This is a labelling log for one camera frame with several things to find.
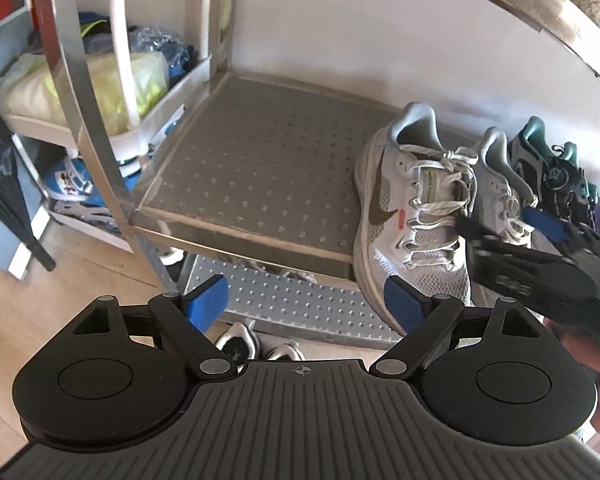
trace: clear plastic bag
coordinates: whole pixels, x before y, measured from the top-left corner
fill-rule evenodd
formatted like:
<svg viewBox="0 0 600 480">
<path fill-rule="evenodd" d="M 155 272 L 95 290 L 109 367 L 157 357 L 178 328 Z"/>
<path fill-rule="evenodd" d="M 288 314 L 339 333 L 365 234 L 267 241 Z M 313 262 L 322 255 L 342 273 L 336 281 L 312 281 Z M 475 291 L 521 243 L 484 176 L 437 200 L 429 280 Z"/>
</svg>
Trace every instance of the clear plastic bag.
<svg viewBox="0 0 600 480">
<path fill-rule="evenodd" d="M 189 45 L 172 32 L 159 27 L 141 27 L 129 33 L 131 52 L 161 52 L 169 66 L 169 77 L 186 73 L 190 61 Z"/>
<path fill-rule="evenodd" d="M 114 54 L 87 56 L 87 66 L 109 137 L 126 133 L 128 113 Z M 143 118 L 166 94 L 168 68 L 163 54 L 131 54 L 138 112 Z M 23 54 L 0 81 L 0 111 L 67 126 L 45 56 Z"/>
</svg>

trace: yellow plastic bag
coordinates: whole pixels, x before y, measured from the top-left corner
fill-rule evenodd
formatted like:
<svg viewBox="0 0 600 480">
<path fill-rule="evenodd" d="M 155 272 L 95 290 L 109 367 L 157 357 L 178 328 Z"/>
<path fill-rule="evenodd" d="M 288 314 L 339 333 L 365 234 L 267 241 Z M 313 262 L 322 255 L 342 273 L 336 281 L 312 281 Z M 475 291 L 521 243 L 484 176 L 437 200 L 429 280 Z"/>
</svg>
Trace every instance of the yellow plastic bag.
<svg viewBox="0 0 600 480">
<path fill-rule="evenodd" d="M 128 113 L 115 55 L 87 56 L 87 66 L 107 135 L 126 133 Z M 131 70 L 142 118 L 168 90 L 167 62 L 161 52 L 131 54 Z M 67 126 L 45 56 L 23 54 L 0 80 L 0 112 Z"/>
</svg>

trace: shoelace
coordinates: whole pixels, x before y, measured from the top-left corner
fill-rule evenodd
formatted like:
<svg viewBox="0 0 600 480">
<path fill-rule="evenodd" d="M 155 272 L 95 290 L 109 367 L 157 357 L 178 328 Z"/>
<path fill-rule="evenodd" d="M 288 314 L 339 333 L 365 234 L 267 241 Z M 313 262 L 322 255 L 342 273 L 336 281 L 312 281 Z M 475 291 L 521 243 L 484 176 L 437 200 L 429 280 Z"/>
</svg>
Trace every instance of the shoelace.
<svg viewBox="0 0 600 480">
<path fill-rule="evenodd" d="M 534 199 L 532 207 L 538 204 L 538 198 L 534 196 Z M 504 202 L 502 219 L 506 222 L 502 240 L 513 245 L 528 245 L 534 228 L 520 219 L 520 202 L 510 192 L 505 192 L 501 200 Z"/>
<path fill-rule="evenodd" d="M 475 201 L 476 179 L 472 165 L 478 161 L 478 155 L 470 148 L 458 148 L 454 152 L 439 152 L 431 148 L 417 146 L 415 144 L 403 144 L 400 146 L 402 152 L 420 154 L 429 157 L 427 160 L 414 160 L 405 166 L 405 171 L 414 168 L 431 168 L 434 170 L 447 171 L 449 174 L 440 180 L 441 186 L 449 186 L 457 182 L 461 187 L 461 195 L 466 196 L 464 200 L 441 200 L 437 202 L 423 203 L 418 197 L 410 201 L 410 205 L 418 212 L 418 217 L 409 221 L 409 226 L 414 231 L 430 230 L 438 227 L 455 225 L 455 219 L 451 213 L 458 210 L 471 209 Z M 417 188 L 422 186 L 420 179 L 414 181 Z M 435 222 L 421 222 L 420 212 L 430 216 L 440 217 Z M 430 256 L 426 258 L 413 258 L 405 264 L 409 267 L 418 266 L 448 266 L 453 261 L 454 251 L 459 247 L 458 235 L 452 236 L 451 240 L 442 244 L 418 244 L 416 242 L 402 242 L 400 247 L 411 253 L 429 253 L 431 251 L 443 251 L 445 256 Z"/>
</svg>

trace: metal pole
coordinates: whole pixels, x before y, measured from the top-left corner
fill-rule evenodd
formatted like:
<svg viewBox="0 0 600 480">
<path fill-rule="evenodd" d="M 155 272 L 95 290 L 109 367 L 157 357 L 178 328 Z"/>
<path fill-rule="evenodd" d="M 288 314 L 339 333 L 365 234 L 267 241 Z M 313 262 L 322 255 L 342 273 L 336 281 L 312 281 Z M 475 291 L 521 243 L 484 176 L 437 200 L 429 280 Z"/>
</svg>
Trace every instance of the metal pole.
<svg viewBox="0 0 600 480">
<path fill-rule="evenodd" d="M 80 154 L 116 224 L 146 270 L 165 291 L 176 291 L 154 246 L 128 223 L 135 209 L 120 175 L 87 70 L 76 0 L 34 0 L 56 91 Z"/>
</svg>

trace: red label on shoe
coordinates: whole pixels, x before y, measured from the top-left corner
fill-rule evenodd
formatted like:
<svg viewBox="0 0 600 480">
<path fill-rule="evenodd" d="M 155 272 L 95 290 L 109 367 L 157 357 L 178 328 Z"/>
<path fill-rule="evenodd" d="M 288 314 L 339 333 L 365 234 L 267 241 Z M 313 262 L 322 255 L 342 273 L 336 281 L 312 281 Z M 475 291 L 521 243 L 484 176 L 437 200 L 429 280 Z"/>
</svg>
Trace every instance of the red label on shoe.
<svg viewBox="0 0 600 480">
<path fill-rule="evenodd" d="M 404 223 L 407 219 L 407 211 L 405 209 L 400 209 L 398 213 L 398 229 L 402 231 L 404 229 Z"/>
</svg>

